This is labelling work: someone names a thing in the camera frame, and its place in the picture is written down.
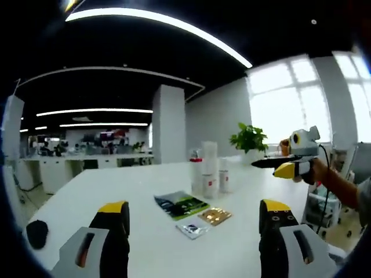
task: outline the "green leaves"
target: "green leaves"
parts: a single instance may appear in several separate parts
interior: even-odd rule
[[[230,137],[230,143],[236,149],[243,149],[245,153],[248,153],[251,149],[257,149],[262,152],[268,149],[268,145],[263,144],[263,140],[268,138],[263,133],[263,129],[253,127],[252,125],[247,126],[244,123],[238,123],[238,127],[241,131]]]

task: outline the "window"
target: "window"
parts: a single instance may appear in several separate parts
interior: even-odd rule
[[[150,126],[148,127],[148,146],[150,149],[152,148],[152,140],[153,140],[152,123],[150,123]]]
[[[251,70],[248,86],[252,124],[266,133],[266,144],[278,144],[294,130],[314,125],[321,142],[331,141],[327,100],[307,56]]]
[[[334,53],[352,99],[358,142],[371,142],[371,74],[361,56]]]

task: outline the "gold package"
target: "gold package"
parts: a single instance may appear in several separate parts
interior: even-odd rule
[[[231,216],[231,213],[219,207],[212,207],[211,209],[206,210],[204,213],[198,215],[199,218],[205,220],[213,226],[218,226],[220,223],[227,220]]]

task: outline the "sleeve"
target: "sleeve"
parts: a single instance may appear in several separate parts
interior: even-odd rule
[[[361,225],[371,223],[371,177],[358,185],[358,208]]]

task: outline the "black computer mouse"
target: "black computer mouse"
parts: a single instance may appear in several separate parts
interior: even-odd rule
[[[36,220],[26,226],[28,241],[33,249],[38,250],[45,246],[48,231],[48,225],[41,220]]]

